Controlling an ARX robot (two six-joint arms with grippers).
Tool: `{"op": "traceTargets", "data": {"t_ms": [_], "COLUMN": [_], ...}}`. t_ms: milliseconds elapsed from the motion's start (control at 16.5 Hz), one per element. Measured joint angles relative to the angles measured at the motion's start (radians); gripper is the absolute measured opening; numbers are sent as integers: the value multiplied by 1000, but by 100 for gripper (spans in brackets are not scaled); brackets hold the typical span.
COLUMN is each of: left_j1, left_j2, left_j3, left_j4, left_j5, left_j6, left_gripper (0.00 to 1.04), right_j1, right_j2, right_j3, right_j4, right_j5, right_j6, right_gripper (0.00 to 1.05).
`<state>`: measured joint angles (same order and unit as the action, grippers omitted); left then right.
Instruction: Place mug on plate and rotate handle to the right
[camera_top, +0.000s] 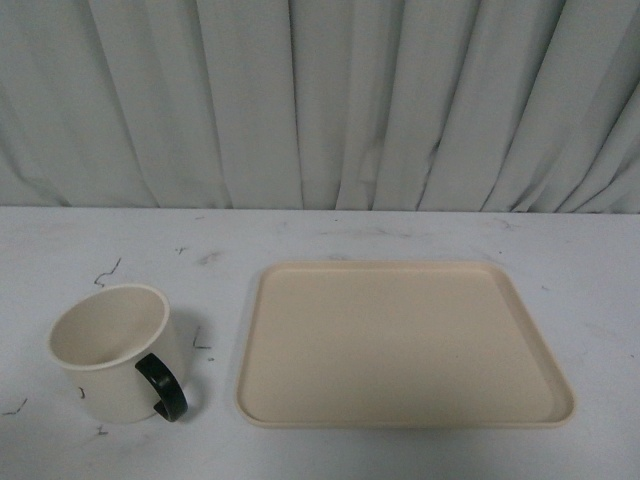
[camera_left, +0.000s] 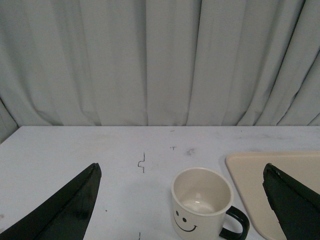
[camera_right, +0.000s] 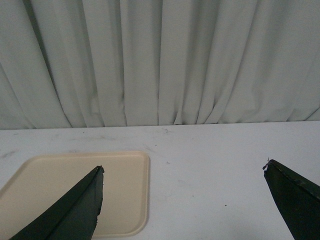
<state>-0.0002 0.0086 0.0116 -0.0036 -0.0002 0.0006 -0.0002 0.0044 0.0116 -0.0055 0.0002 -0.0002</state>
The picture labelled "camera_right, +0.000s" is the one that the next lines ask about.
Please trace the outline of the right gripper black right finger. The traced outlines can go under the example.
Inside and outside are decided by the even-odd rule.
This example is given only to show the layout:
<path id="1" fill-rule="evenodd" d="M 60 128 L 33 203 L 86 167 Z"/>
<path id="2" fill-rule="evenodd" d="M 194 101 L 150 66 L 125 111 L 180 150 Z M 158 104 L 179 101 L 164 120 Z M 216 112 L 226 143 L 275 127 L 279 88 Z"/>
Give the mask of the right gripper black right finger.
<path id="1" fill-rule="evenodd" d="M 320 238 L 320 186 L 271 159 L 262 168 L 273 200 L 295 240 Z"/>

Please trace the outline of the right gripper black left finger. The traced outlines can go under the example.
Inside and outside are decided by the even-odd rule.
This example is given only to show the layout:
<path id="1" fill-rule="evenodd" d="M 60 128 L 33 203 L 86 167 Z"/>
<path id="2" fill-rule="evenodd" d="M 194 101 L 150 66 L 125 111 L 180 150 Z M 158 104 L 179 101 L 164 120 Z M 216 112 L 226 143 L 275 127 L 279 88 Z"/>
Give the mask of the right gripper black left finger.
<path id="1" fill-rule="evenodd" d="M 104 169 L 97 166 L 12 240 L 90 240 L 103 204 Z"/>

